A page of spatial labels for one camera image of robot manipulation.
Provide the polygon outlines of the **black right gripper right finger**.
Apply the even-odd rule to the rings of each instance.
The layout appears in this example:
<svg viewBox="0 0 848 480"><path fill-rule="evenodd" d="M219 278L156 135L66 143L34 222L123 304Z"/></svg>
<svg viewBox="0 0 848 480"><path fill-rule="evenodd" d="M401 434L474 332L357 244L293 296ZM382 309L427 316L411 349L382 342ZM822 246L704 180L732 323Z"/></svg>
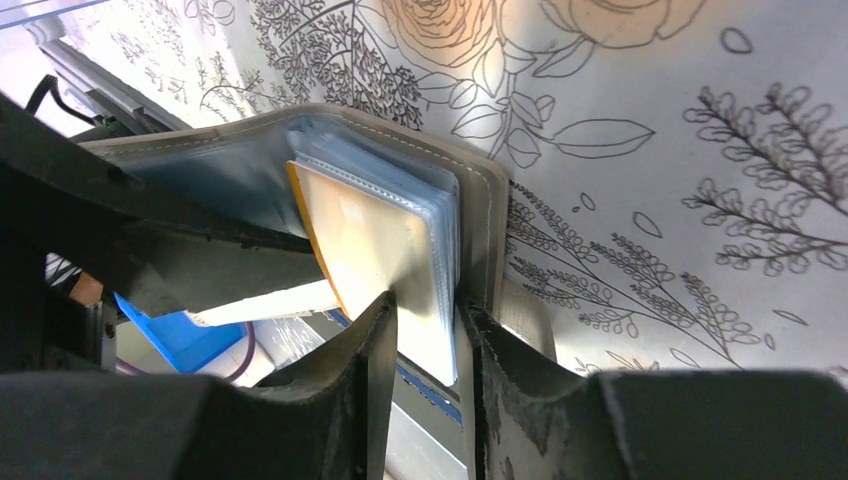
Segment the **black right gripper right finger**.
<svg viewBox="0 0 848 480"><path fill-rule="evenodd" d="M847 392L811 371L576 375L470 301L460 399L473 479L843 479Z"/></svg>

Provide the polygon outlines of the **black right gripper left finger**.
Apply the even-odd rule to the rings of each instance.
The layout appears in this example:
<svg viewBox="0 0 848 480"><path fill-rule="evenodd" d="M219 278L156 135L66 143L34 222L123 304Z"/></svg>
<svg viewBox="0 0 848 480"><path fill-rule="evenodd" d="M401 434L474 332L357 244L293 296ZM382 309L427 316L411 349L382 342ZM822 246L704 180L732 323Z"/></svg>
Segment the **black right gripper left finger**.
<svg viewBox="0 0 848 480"><path fill-rule="evenodd" d="M4 375L1 475L380 479L397 332L386 292L253 388L206 375Z"/></svg>

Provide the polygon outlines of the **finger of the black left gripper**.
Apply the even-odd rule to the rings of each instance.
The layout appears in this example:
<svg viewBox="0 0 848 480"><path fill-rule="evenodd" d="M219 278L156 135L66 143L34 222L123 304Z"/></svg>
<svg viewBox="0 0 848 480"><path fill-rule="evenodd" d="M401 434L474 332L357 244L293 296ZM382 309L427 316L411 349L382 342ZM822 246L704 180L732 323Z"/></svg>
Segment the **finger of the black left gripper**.
<svg viewBox="0 0 848 480"><path fill-rule="evenodd" d="M132 176L1 102L1 285L38 305L58 254L150 315L199 312L318 281L304 239Z"/></svg>

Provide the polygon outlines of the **grey leather card holder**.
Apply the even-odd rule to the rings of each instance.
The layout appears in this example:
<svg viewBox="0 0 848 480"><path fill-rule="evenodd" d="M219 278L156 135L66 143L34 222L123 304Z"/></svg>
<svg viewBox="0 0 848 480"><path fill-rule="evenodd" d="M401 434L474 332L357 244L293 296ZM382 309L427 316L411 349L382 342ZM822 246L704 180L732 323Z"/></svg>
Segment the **grey leather card holder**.
<svg viewBox="0 0 848 480"><path fill-rule="evenodd" d="M504 277L509 178L498 164L362 111L330 104L285 107L194 130L88 141L93 154L215 211L304 239L318 281L187 310L213 327L342 307L295 196L287 164L305 161L419 216L429 229L442 326L400 326L400 353L445 385L457 378L453 304L468 296L548 358L551 326L540 303Z"/></svg>

